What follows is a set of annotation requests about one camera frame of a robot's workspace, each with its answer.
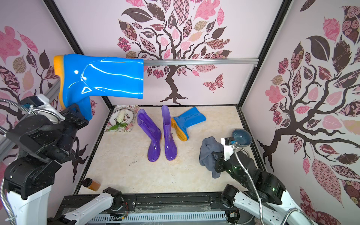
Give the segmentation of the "purple boot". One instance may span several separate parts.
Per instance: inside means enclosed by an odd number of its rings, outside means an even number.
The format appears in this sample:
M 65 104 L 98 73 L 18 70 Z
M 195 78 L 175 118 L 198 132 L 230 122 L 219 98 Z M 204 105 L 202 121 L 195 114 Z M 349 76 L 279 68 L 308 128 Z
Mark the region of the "purple boot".
M 160 156 L 160 140 L 162 137 L 160 129 L 156 126 L 154 121 L 149 117 L 144 109 L 140 109 L 137 114 L 137 123 L 139 127 L 150 138 L 151 144 L 148 149 L 148 160 L 155 162 Z
M 165 156 L 169 161 L 177 157 L 177 147 L 172 135 L 172 118 L 168 106 L 162 106 Z

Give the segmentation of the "grey cloth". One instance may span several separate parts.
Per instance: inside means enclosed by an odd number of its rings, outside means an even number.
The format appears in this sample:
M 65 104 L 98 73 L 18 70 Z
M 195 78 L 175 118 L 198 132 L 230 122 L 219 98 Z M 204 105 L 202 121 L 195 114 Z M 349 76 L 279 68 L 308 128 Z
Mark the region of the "grey cloth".
M 213 136 L 203 139 L 200 148 L 199 163 L 211 172 L 212 178 L 217 179 L 220 177 L 220 173 L 215 170 L 216 160 L 212 155 L 213 152 L 223 153 L 223 145 L 217 142 Z

